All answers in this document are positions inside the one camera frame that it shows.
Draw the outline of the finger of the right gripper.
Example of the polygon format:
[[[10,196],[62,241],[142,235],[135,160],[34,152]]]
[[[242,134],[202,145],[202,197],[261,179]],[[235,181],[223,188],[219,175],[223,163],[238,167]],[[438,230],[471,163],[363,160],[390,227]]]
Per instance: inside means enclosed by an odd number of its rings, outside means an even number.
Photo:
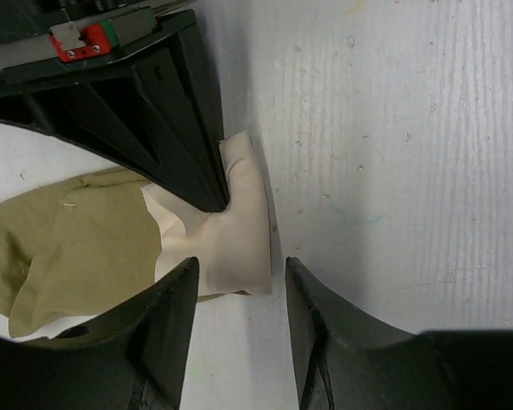
[[[49,135],[144,175],[204,212],[229,202],[221,102],[192,9],[160,42],[120,61],[39,63],[0,82],[0,123]]]

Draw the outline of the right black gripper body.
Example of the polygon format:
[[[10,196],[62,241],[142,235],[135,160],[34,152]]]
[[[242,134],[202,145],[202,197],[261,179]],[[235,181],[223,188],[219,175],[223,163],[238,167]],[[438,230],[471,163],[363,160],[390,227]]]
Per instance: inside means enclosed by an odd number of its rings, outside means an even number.
[[[79,66],[138,54],[170,35],[187,1],[0,1],[0,82],[39,76],[39,63]]]

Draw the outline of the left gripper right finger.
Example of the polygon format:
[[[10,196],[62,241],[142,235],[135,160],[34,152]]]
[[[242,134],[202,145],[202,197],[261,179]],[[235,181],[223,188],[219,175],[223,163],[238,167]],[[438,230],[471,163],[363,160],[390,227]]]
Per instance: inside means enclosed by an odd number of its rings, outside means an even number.
[[[425,331],[376,319],[286,260],[302,409],[513,409],[513,331]]]

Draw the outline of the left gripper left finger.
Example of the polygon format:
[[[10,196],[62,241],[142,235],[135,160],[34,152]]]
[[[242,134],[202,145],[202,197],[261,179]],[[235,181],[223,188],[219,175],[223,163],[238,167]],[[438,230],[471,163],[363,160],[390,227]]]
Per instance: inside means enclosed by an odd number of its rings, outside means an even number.
[[[188,258],[53,339],[0,338],[0,409],[179,408],[198,278]]]

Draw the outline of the khaki underwear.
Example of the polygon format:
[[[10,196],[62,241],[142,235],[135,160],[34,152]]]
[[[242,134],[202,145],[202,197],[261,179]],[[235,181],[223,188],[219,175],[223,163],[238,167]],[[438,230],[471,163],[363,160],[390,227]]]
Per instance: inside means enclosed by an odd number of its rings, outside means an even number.
[[[0,337],[57,337],[189,257],[202,299],[270,292],[268,206],[253,145],[241,132],[220,152],[230,191],[220,213],[121,167],[0,202]]]

